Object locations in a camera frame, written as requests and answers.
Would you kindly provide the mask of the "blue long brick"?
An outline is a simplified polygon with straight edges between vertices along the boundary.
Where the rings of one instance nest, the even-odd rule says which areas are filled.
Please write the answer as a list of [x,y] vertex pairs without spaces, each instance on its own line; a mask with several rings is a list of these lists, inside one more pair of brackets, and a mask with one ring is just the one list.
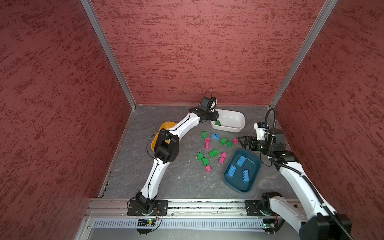
[[248,183],[250,181],[249,171],[243,170],[243,182]]
[[239,159],[238,159],[238,161],[237,161],[237,165],[238,165],[239,167],[241,167],[241,166],[245,163],[246,160],[247,160],[246,157],[244,157],[244,156],[240,156]]
[[234,166],[234,165],[231,165],[228,172],[227,172],[227,175],[232,178],[234,175],[235,175],[235,172],[237,170],[237,167]]

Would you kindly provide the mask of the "blue long brick bottom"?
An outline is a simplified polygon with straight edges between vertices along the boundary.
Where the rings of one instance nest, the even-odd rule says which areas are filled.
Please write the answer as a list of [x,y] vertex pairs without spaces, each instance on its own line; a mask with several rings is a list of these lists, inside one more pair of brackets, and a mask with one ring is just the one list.
[[249,171],[243,170],[243,182],[248,183],[250,181]]

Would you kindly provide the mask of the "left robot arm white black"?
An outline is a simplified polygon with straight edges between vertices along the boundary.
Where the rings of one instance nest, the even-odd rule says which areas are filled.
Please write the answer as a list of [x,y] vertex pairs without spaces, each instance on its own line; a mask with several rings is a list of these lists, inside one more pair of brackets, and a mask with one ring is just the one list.
[[160,129],[155,136],[157,141],[152,155],[154,161],[145,185],[136,194],[136,202],[145,215],[155,208],[159,185],[170,165],[179,154],[180,140],[194,127],[205,121],[216,121],[219,118],[217,110],[202,111],[191,109],[190,112],[174,127]]

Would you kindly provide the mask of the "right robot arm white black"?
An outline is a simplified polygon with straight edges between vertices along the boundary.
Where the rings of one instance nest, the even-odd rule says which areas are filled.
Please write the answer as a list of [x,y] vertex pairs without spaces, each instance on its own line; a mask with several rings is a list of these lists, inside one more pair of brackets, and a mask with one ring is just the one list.
[[294,190],[303,211],[288,203],[277,193],[265,193],[265,213],[276,213],[295,229],[302,240],[351,240],[352,223],[347,215],[337,211],[323,198],[309,177],[306,175],[299,159],[286,149],[286,145],[269,135],[267,140],[255,137],[239,137],[241,146],[250,151],[258,151],[288,181]]

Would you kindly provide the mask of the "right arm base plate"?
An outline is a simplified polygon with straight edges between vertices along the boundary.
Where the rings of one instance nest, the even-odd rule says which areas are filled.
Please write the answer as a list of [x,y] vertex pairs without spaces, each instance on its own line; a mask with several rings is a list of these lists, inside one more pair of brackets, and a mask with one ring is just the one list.
[[272,200],[245,200],[245,210],[248,217],[281,217],[272,211]]

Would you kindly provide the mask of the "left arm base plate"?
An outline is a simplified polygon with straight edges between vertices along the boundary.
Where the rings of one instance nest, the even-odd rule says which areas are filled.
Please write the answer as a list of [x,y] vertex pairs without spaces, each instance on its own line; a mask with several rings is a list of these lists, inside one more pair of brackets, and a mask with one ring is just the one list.
[[149,204],[141,205],[137,200],[128,204],[128,216],[166,216],[168,211],[168,200],[155,200]]

